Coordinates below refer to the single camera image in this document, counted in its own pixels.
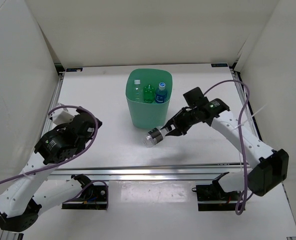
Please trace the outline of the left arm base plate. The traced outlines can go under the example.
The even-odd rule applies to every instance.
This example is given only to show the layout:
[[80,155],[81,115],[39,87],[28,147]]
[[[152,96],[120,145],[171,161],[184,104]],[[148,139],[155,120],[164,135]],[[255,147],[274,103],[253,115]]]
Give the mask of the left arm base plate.
[[63,210],[108,210],[108,184],[102,180],[93,180],[73,198],[62,203]]

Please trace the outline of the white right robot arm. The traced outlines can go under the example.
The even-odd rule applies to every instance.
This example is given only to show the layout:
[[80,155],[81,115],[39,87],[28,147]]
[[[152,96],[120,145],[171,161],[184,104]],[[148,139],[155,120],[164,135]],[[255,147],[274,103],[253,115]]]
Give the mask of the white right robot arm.
[[240,126],[233,113],[221,99],[209,101],[199,87],[187,93],[184,98],[187,107],[180,109],[165,124],[168,136],[185,135],[195,124],[206,123],[221,133],[238,151],[245,151],[251,167],[247,177],[236,177],[228,173],[212,187],[212,194],[218,200],[225,199],[230,192],[247,187],[257,196],[264,196],[287,178],[289,155],[284,149],[275,150]]

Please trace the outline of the clear unlabelled plastic bottle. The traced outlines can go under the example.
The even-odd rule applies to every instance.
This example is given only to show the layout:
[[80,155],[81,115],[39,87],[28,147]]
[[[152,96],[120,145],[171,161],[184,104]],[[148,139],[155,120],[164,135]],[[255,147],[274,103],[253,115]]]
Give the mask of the clear unlabelled plastic bottle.
[[142,91],[141,91],[141,80],[135,79],[134,80],[134,89],[133,89],[133,95],[134,95],[134,100],[136,102],[141,102],[142,101]]

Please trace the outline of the dark blue label bottle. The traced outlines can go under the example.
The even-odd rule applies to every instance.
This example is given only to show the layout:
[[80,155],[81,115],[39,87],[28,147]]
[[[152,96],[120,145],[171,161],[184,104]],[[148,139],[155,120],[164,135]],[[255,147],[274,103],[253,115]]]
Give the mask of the dark blue label bottle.
[[164,82],[159,83],[158,88],[155,91],[155,102],[163,104],[166,102],[168,91]]

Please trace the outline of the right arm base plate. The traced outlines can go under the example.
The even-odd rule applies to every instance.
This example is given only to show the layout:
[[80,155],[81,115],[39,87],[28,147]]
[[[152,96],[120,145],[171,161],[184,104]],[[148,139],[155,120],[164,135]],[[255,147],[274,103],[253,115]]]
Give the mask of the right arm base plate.
[[197,196],[200,212],[234,211],[240,196],[238,191],[218,192],[212,184],[196,185],[191,190]]

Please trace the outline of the green soda bottle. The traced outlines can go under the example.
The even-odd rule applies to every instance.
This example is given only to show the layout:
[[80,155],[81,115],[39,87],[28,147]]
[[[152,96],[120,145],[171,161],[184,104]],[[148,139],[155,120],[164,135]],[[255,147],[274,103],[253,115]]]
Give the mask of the green soda bottle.
[[143,99],[145,103],[152,103],[154,101],[155,88],[148,84],[143,88]]

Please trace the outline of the black label small bottle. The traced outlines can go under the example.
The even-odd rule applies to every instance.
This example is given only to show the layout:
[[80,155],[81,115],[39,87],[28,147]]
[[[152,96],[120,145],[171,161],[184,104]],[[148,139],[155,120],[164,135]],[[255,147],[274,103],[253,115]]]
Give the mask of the black label small bottle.
[[158,143],[160,143],[161,141],[163,141],[166,137],[166,135],[172,130],[171,126],[168,127],[155,127],[152,130],[150,130],[146,137],[143,140],[144,145],[147,148],[151,148],[155,145],[157,145]]

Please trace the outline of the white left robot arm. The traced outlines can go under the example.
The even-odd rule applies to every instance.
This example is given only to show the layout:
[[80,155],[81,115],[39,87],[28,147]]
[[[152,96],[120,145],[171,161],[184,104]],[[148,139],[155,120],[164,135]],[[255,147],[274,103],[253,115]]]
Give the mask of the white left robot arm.
[[[76,110],[72,115],[68,109]],[[66,183],[37,193],[59,166],[84,154],[94,143],[102,121],[80,106],[61,105],[48,113],[55,127],[36,143],[34,154],[19,175],[0,184],[12,184],[0,194],[0,229],[20,233],[31,227],[45,211],[65,202],[96,199],[96,187],[86,175],[72,175]]]

